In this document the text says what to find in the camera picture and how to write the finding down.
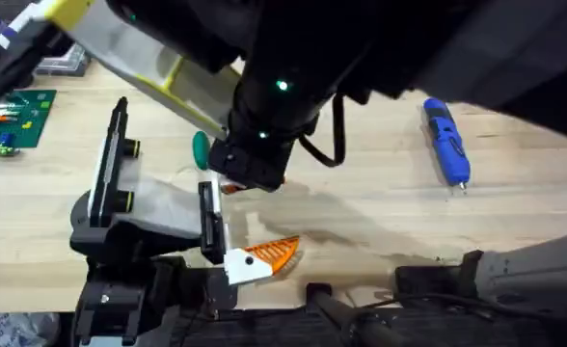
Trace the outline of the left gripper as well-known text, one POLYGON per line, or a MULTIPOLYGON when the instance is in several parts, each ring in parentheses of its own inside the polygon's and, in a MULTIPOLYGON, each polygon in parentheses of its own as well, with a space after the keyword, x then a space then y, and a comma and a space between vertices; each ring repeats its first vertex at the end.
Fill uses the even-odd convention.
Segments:
POLYGON ((229 285, 271 278, 287 265, 299 248, 300 237, 227 250, 219 173, 208 169, 193 192, 140 173, 135 161, 122 164, 119 184, 128 211, 114 211, 104 222, 95 216, 95 191, 86 192, 70 214, 70 248, 103 264, 120 265, 198 248, 214 265, 224 262, 229 285))

